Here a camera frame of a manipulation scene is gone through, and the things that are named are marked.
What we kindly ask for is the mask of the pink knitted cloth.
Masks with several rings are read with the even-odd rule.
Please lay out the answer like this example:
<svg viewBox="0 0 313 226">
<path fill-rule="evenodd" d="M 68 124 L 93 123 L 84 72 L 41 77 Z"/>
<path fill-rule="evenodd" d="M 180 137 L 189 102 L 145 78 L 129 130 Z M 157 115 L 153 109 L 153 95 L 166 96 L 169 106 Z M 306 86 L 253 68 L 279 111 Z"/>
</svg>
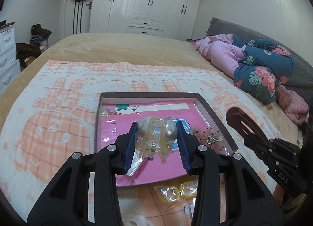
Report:
<svg viewBox="0 0 313 226">
<path fill-rule="evenodd" d="M 276 100 L 289 120 L 296 125 L 308 123 L 309 106 L 301 96 L 283 85 L 277 87 L 275 92 Z"/>
</svg>

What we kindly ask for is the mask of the white floral claw hair clip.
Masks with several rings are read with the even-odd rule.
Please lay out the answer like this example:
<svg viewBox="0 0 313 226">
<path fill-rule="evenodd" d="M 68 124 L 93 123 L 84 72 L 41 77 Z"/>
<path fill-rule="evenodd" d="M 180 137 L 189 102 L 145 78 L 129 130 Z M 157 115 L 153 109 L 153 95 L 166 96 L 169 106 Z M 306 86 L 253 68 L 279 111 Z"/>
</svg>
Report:
<svg viewBox="0 0 313 226">
<path fill-rule="evenodd" d="M 122 215 L 122 222 L 125 226 L 149 226 L 152 225 L 149 220 L 141 215 L 132 213 L 124 213 Z"/>
</svg>

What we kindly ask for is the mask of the dark clothes pile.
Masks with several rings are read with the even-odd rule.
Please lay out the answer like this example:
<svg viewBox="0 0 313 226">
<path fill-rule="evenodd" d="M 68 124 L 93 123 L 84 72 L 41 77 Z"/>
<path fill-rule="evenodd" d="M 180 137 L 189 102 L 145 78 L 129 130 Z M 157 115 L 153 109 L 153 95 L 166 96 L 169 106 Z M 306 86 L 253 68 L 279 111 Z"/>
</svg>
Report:
<svg viewBox="0 0 313 226">
<path fill-rule="evenodd" d="M 41 27 L 41 24 L 33 25 L 31 28 L 30 44 L 40 45 L 43 41 L 49 39 L 52 32 Z"/>
</svg>

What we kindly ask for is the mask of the pink padded jacket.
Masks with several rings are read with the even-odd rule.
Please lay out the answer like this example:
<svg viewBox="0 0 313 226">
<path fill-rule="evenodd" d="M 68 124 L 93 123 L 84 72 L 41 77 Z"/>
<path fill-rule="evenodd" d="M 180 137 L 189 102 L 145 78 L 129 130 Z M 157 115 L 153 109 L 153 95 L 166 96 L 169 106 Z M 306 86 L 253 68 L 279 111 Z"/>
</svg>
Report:
<svg viewBox="0 0 313 226">
<path fill-rule="evenodd" d="M 218 34 L 207 36 L 194 43 L 202 57 L 229 78 L 234 79 L 239 60 L 244 58 L 245 45 L 236 46 L 234 34 Z"/>
</svg>

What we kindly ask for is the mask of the polka dot mesh bow clip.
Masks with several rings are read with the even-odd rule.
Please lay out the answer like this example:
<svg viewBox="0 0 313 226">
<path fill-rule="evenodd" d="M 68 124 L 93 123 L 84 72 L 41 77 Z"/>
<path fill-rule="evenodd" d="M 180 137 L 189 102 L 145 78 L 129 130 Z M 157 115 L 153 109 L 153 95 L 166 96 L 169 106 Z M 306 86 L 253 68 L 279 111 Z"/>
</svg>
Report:
<svg viewBox="0 0 313 226">
<path fill-rule="evenodd" d="M 224 138 L 219 130 L 212 127 L 205 129 L 192 129 L 192 134 L 196 136 L 201 145 L 205 145 L 212 149 L 215 153 L 228 156 L 230 153 L 227 150 Z"/>
</svg>

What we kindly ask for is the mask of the brown cardboard tray box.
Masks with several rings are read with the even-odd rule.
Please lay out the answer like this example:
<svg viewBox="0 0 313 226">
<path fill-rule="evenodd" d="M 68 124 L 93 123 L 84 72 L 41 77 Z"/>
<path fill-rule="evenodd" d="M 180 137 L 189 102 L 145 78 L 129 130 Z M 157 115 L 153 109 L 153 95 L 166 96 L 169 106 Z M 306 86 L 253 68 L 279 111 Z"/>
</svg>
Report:
<svg viewBox="0 0 313 226">
<path fill-rule="evenodd" d="M 216 153 L 238 150 L 234 139 L 203 96 L 188 92 L 103 92 L 100 95 L 95 151 L 113 144 L 136 122 L 131 167 L 117 176 L 119 187 L 144 185 L 185 175 L 176 135 L 180 122 L 187 134 Z"/>
</svg>

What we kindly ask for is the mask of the blue floral quilt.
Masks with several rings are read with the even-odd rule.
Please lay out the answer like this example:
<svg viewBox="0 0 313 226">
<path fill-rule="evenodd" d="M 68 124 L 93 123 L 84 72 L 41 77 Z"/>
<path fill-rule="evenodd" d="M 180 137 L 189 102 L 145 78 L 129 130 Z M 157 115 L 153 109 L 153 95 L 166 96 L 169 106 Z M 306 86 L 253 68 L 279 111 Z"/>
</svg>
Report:
<svg viewBox="0 0 313 226">
<path fill-rule="evenodd" d="M 245 45 L 244 58 L 235 70 L 234 85 L 268 105 L 276 100 L 275 89 L 294 74 L 293 58 Z"/>
</svg>

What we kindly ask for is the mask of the pearl hair accessory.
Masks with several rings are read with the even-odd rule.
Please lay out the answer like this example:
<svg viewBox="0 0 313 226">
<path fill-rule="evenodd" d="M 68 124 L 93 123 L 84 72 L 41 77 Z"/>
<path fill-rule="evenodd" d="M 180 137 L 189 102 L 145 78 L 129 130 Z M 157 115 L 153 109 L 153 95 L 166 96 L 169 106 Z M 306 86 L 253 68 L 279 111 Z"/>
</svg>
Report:
<svg viewBox="0 0 313 226">
<path fill-rule="evenodd" d="M 128 176 L 133 176 L 145 160 L 156 156 L 162 164 L 167 162 L 177 139 L 178 129 L 170 117 L 145 117 L 138 124 L 135 134 L 135 152 Z"/>
</svg>

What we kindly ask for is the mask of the orange white plush blanket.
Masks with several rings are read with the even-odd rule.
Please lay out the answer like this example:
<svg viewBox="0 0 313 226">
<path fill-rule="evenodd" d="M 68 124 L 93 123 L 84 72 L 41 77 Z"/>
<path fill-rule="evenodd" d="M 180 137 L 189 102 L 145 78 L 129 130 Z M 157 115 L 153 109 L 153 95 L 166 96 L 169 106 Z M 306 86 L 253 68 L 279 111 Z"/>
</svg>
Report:
<svg viewBox="0 0 313 226">
<path fill-rule="evenodd" d="M 1 131 L 1 189 L 26 219 L 47 183 L 74 152 L 94 150 L 94 129 L 103 92 L 193 92 L 224 120 L 243 109 L 270 138 L 282 138 L 280 109 L 262 109 L 218 72 L 161 67 L 48 61 L 14 100 Z"/>
</svg>

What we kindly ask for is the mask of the dark red banana hair clip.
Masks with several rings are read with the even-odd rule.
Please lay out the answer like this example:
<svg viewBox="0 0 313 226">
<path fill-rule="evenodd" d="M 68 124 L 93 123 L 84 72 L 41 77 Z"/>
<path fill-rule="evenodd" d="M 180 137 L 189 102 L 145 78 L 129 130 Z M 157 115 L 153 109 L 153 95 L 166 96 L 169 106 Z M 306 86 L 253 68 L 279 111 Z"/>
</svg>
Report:
<svg viewBox="0 0 313 226">
<path fill-rule="evenodd" d="M 267 136 L 264 134 L 259 125 L 243 110 L 238 107 L 231 107 L 226 113 L 227 124 L 235 129 L 242 138 L 245 137 L 244 127 L 250 129 L 260 138 L 265 140 Z"/>
</svg>

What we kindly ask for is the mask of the grey headboard cushion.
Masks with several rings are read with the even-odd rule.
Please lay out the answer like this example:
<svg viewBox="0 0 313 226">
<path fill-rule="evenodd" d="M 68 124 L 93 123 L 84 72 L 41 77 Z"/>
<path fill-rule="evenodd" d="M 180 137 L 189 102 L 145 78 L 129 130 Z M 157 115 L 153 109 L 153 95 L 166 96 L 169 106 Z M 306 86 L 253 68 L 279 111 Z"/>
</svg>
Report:
<svg viewBox="0 0 313 226">
<path fill-rule="evenodd" d="M 294 51 L 262 33 L 216 17 L 211 19 L 206 34 L 234 34 L 237 46 L 248 45 L 284 57 L 292 57 L 294 74 L 284 85 L 287 89 L 297 92 L 310 106 L 312 105 L 312 65 Z"/>
</svg>

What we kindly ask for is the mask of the white drawer cabinet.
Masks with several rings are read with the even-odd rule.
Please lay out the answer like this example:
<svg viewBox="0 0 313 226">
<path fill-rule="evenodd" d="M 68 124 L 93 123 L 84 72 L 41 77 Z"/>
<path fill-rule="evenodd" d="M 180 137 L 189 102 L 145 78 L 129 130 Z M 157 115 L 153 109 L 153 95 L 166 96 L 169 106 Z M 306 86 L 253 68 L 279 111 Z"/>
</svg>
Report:
<svg viewBox="0 0 313 226">
<path fill-rule="evenodd" d="M 20 74 L 20 62 L 16 57 L 15 22 L 1 26 L 0 53 L 0 93 L 8 89 L 13 80 Z"/>
</svg>

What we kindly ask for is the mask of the white wardrobe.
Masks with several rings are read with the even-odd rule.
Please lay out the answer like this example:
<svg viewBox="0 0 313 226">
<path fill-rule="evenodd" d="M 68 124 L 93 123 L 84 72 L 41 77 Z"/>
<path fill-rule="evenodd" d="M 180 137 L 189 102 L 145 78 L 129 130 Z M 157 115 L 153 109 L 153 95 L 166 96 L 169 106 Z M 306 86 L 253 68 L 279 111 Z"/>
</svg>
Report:
<svg viewBox="0 0 313 226">
<path fill-rule="evenodd" d="M 201 0 L 93 0 L 91 33 L 134 33 L 185 41 Z"/>
</svg>

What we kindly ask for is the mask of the pink book in tray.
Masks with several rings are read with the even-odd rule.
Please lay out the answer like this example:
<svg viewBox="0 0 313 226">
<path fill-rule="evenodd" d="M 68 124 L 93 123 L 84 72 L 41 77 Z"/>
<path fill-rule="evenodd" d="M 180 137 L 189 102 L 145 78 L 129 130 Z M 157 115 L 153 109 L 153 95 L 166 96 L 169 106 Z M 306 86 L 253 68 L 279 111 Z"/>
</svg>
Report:
<svg viewBox="0 0 313 226">
<path fill-rule="evenodd" d="M 204 133 L 210 124 L 190 100 L 147 104 L 101 104 L 98 115 L 97 148 L 113 144 L 119 135 L 129 132 L 133 122 L 135 152 L 132 165 L 117 185 L 135 186 L 170 180 L 185 175 L 175 136 L 175 124 L 181 122 L 186 133 Z"/>
</svg>

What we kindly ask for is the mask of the beige bed sheet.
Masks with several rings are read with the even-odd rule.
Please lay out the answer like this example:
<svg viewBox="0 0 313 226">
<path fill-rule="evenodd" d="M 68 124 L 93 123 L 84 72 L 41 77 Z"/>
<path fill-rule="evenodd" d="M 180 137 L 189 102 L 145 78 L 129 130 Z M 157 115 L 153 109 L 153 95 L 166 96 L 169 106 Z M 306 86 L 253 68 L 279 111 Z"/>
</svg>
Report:
<svg viewBox="0 0 313 226">
<path fill-rule="evenodd" d="M 128 62 L 133 65 L 160 65 L 216 70 L 186 41 L 151 35 L 85 33 L 57 42 L 38 57 L 1 95 L 1 124 L 21 92 L 48 60 Z"/>
</svg>

